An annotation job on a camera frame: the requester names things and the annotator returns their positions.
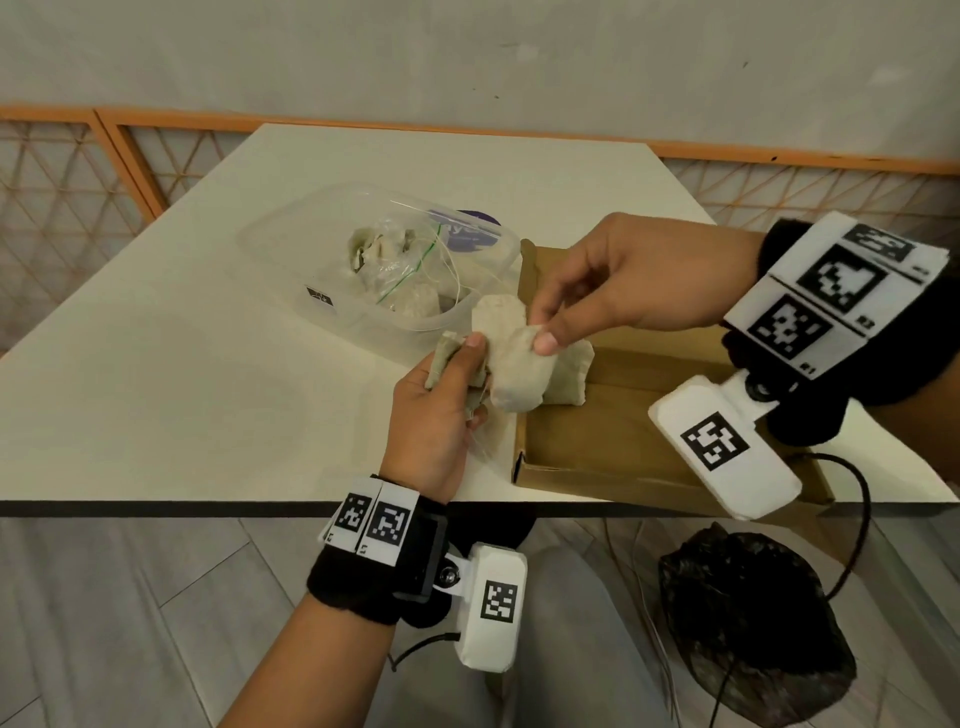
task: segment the cardboard box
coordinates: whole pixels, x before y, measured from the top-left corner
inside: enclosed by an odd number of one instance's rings
[[[542,275],[566,251],[521,243],[519,296],[533,300]],[[702,516],[726,512],[647,416],[660,397],[694,375],[720,383],[735,371],[720,327],[660,332],[615,328],[590,337],[596,358],[581,407],[539,407],[516,422],[513,481],[523,488],[591,496]],[[781,455],[797,449],[757,431]],[[763,519],[789,525],[833,503],[819,464],[792,465],[804,485],[793,503]]]

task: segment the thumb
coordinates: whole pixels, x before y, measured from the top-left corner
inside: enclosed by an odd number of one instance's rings
[[[453,354],[434,391],[439,391],[443,397],[466,401],[470,380],[483,365],[486,355],[487,339],[482,333],[475,331],[467,337],[460,350]]]
[[[620,326],[615,295],[604,283],[588,296],[564,308],[550,319],[534,339],[534,352],[541,356],[580,341],[585,336],[605,328]]]

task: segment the plastic container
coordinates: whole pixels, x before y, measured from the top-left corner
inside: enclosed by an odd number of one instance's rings
[[[369,300],[350,268],[355,231],[391,221],[437,229],[437,249],[458,275],[457,303],[418,318]],[[240,232],[240,249],[259,277],[303,317],[371,352],[402,364],[420,361],[446,330],[470,330],[481,296],[505,292],[504,275],[516,260],[515,233],[486,220],[370,184],[327,187],[284,206]]]

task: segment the white table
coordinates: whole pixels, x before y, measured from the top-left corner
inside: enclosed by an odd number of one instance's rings
[[[348,181],[482,210],[559,248],[612,210],[709,222],[641,144],[265,126],[0,360],[0,512],[322,514],[347,475],[374,472],[403,369],[266,303],[234,246],[264,213]],[[825,449],[852,456],[877,500],[956,501],[852,414]],[[511,423],[498,434],[461,500],[605,505],[511,485]]]

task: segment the forearm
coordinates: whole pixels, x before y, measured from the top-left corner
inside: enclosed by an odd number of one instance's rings
[[[960,355],[913,397],[870,413],[942,478],[960,483]]]
[[[305,596],[221,728],[363,725],[394,631]]]

